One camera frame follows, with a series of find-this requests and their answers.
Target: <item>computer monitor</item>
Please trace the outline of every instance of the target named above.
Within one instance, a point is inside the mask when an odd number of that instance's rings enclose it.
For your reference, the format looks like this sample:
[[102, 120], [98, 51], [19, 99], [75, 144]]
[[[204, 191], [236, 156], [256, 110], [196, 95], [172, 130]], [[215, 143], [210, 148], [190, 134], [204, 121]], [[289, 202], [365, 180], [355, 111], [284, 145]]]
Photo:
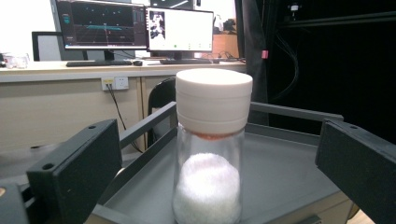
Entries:
[[114, 60], [116, 49], [147, 49], [146, 7], [93, 0], [56, 0], [64, 48], [102, 49]]
[[212, 52], [213, 12], [147, 8], [148, 51], [172, 52], [182, 60], [182, 52]]

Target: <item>power outlet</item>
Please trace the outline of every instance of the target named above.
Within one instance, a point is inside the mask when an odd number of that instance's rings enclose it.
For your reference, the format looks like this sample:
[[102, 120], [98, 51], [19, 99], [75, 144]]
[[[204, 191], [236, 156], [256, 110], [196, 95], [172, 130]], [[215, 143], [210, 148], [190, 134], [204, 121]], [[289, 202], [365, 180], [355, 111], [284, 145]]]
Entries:
[[115, 83], [114, 83], [114, 77], [102, 77], [102, 90], [103, 91], [108, 91], [107, 84], [111, 84], [112, 88], [114, 88]]
[[128, 90], [129, 89], [129, 83], [128, 83], [128, 77], [115, 77], [114, 78], [115, 82], [115, 90]]

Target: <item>white plastic cap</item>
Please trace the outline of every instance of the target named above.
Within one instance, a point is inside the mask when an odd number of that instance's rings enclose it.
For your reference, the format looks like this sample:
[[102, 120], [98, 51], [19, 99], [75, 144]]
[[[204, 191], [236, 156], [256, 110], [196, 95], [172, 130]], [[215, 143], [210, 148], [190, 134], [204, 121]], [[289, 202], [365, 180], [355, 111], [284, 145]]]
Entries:
[[187, 130], [220, 134], [248, 121], [252, 77], [235, 71], [197, 68], [177, 73], [177, 119]]

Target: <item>transparent bottle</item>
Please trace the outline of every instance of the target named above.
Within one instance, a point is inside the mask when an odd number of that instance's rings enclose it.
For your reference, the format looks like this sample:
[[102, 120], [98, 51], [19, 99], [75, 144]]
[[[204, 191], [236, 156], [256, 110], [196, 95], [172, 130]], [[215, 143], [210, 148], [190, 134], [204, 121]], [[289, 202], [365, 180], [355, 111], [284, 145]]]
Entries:
[[237, 223], [241, 153], [252, 79], [223, 69], [177, 73], [177, 162], [173, 211], [179, 224]]

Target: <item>white powder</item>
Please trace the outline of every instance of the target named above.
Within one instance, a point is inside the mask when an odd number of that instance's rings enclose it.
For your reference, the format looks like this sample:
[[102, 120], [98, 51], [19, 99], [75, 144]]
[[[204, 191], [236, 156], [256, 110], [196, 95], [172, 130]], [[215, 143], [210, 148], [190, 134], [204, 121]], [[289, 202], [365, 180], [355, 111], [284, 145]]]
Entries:
[[180, 170], [173, 208], [179, 224], [239, 221], [240, 179], [227, 160], [212, 153], [191, 156]]

